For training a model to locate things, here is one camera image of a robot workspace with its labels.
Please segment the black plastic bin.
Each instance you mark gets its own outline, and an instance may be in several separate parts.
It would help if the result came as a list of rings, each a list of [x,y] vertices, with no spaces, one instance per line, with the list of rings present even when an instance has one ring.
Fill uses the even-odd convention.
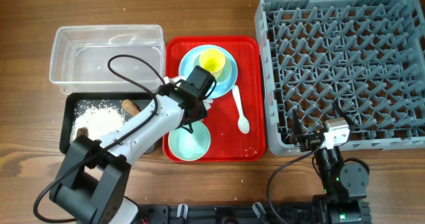
[[[65,154],[70,146],[70,133],[72,129],[72,119],[74,117],[74,107],[79,100],[125,100],[134,102],[140,109],[145,108],[150,102],[151,97],[146,93],[137,92],[75,92],[66,99],[64,118],[62,122],[62,131],[60,135],[59,150]]]

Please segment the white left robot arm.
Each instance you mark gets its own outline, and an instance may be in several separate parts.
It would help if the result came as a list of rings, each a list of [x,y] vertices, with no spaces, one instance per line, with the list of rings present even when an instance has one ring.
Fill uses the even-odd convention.
[[[166,133],[206,117],[203,100],[213,81],[179,80],[161,86],[151,103],[117,130],[68,147],[49,199],[81,223],[134,223],[138,206],[125,198],[132,165]]]

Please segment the white paper napkin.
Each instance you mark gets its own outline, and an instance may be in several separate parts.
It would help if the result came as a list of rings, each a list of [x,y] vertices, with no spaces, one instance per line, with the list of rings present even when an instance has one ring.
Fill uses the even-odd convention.
[[[186,80],[186,77],[184,75],[181,75],[181,76],[176,76],[174,78],[169,78],[168,76],[164,78],[164,81],[166,84],[168,83],[177,84],[179,80]],[[206,108],[206,110],[211,109],[212,103],[213,103],[213,100],[210,98],[203,100],[203,105]]]

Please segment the clear plastic bin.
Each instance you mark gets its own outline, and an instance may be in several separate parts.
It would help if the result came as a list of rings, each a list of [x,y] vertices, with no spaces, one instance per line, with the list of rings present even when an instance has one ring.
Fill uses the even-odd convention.
[[[165,75],[165,41],[159,25],[86,25],[57,30],[49,80],[64,94],[151,91]]]

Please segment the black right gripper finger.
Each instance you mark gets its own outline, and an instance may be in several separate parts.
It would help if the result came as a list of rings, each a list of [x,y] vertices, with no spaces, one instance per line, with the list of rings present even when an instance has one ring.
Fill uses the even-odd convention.
[[[344,113],[342,109],[340,109],[337,101],[332,102],[332,107],[336,115],[338,115],[338,117],[340,118],[343,118],[348,123],[349,127],[353,127],[355,125],[354,121],[352,121],[352,119],[350,119],[350,117],[348,117],[348,115],[346,115],[346,113]]]
[[[299,122],[296,109],[292,110],[292,116],[293,116],[292,136],[294,138],[302,138],[303,132],[302,132],[301,124]]]

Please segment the grey dishwasher rack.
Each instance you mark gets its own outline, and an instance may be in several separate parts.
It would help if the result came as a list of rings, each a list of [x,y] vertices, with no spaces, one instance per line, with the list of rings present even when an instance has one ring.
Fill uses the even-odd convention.
[[[424,146],[424,14],[419,0],[260,0],[256,40],[270,151],[296,155],[342,112],[344,150]]]

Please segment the dark brown food chunk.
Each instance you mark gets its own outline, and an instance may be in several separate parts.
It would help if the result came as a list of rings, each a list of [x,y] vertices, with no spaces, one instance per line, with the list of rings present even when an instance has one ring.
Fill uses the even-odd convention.
[[[78,138],[80,136],[86,136],[86,137],[88,137],[88,129],[87,129],[87,127],[82,127],[82,128],[77,129],[76,137]]]

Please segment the small light blue bowl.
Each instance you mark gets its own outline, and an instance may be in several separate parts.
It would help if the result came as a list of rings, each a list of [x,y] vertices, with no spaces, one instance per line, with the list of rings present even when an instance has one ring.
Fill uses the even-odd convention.
[[[220,76],[216,78],[218,85],[223,85],[224,83],[226,83],[230,79],[230,75],[232,73],[231,61],[228,59],[227,56],[224,56],[224,59],[225,59],[225,64],[222,69],[222,72]]]

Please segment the light blue plate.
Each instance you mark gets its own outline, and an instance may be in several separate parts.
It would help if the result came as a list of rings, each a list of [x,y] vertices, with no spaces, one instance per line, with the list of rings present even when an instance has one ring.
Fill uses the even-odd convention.
[[[215,89],[212,94],[209,96],[210,99],[219,98],[225,95],[228,91],[232,89],[235,85],[237,77],[238,77],[238,67],[233,56],[226,51],[224,48],[216,46],[216,45],[201,45],[191,49],[185,56],[182,58],[179,65],[179,76],[184,75],[188,77],[191,71],[195,66],[199,66],[199,56],[200,54],[207,49],[218,49],[224,53],[225,56],[231,61],[232,64],[232,73],[230,75],[230,79],[224,83],[223,85],[216,84]]]

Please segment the red plastic tray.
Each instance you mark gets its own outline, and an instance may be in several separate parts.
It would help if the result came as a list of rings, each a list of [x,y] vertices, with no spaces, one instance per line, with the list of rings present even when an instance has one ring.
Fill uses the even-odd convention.
[[[208,116],[203,120],[211,134],[208,152],[196,162],[253,162],[265,152],[266,137],[262,74],[257,42],[249,36],[198,36],[176,37],[166,46],[165,75],[179,75],[183,57],[201,45],[216,45],[228,51],[236,61],[244,115],[250,123],[250,131],[243,134],[238,126],[237,107],[231,92],[215,98]]]

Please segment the yellow plastic cup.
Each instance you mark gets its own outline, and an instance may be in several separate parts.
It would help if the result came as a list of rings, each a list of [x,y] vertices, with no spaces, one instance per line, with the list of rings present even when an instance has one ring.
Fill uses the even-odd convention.
[[[226,57],[224,53],[218,49],[207,49],[199,56],[200,66],[209,71],[215,78],[218,78],[225,66]]]

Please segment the white rice pile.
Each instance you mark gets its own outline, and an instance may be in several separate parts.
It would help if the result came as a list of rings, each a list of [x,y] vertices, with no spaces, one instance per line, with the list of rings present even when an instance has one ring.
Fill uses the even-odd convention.
[[[128,119],[122,100],[79,100],[74,107],[70,142],[81,128],[86,129],[90,139],[96,140],[123,126]]]

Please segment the mint green bowl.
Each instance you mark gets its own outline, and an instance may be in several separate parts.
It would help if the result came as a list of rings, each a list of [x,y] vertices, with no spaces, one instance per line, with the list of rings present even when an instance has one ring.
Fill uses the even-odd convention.
[[[193,122],[193,133],[183,126],[169,133],[168,143],[171,153],[183,161],[195,161],[203,157],[211,146],[209,129],[201,122]]]

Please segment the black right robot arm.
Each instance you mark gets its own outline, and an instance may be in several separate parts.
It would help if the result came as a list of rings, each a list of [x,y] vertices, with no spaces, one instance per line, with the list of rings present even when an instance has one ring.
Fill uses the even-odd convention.
[[[344,159],[340,147],[350,140],[354,121],[332,103],[337,117],[325,127],[304,134],[297,112],[292,111],[291,141],[301,151],[313,156],[313,168],[321,179],[324,194],[315,195],[317,220],[320,223],[371,223],[369,204],[364,202],[369,184],[369,166],[357,158]]]

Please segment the white plastic spoon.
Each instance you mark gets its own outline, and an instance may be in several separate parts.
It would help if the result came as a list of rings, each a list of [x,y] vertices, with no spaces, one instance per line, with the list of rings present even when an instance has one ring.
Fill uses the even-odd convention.
[[[248,134],[250,131],[250,123],[243,113],[240,90],[237,85],[234,85],[232,87],[232,95],[233,95],[236,108],[238,110],[238,115],[239,115],[238,122],[237,122],[238,128],[243,134]]]

